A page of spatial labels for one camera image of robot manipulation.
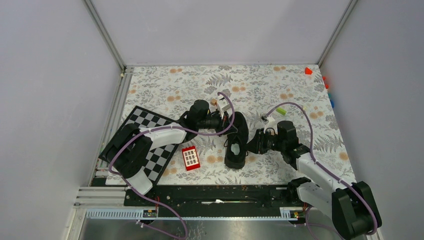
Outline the black sneaker shoe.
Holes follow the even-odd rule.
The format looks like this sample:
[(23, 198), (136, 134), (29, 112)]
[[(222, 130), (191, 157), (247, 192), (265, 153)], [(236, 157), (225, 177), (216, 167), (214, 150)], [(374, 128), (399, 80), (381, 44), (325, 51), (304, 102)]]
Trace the black sneaker shoe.
[(245, 166), (249, 140), (247, 121), (239, 111), (235, 112), (233, 126), (236, 132), (227, 135), (224, 164), (230, 169), (239, 170)]

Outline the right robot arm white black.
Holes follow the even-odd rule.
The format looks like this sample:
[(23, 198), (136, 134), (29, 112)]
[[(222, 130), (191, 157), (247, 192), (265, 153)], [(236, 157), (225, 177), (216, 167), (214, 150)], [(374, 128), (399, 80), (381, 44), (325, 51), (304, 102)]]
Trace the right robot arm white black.
[(280, 121), (275, 133), (257, 129), (246, 149), (260, 155), (279, 152), (284, 162), (304, 174), (288, 183), (287, 201), (293, 206), (307, 203), (320, 210), (342, 238), (351, 240), (382, 226), (370, 186), (364, 181), (343, 180), (316, 160), (311, 148), (300, 143), (291, 121)]

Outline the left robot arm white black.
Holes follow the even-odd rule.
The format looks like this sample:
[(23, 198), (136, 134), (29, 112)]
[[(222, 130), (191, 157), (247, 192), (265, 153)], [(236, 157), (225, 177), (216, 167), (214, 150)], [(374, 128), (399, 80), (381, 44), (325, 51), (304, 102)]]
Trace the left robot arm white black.
[(114, 134), (99, 158), (108, 162), (111, 173), (127, 182), (142, 205), (148, 206), (155, 200), (154, 183), (145, 173), (148, 154), (163, 146), (186, 143), (203, 135), (202, 129), (214, 130), (216, 136), (229, 134), (235, 120), (233, 103), (223, 96), (216, 101), (215, 107), (215, 111), (210, 111), (210, 104), (198, 99), (179, 119), (169, 124), (145, 128), (126, 124)]

